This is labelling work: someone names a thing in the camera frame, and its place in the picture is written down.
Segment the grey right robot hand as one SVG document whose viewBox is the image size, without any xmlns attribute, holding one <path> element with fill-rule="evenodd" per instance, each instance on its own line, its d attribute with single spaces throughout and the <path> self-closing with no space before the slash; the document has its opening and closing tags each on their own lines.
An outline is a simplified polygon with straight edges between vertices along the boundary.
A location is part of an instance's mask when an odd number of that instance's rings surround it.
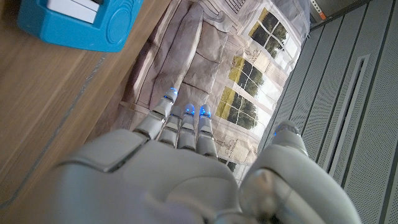
<svg viewBox="0 0 398 224">
<path fill-rule="evenodd" d="M 359 223 L 346 192 L 281 122 L 241 183 L 218 158 L 207 105 L 169 89 L 133 130 L 56 163 L 8 223 Z"/>
</svg>

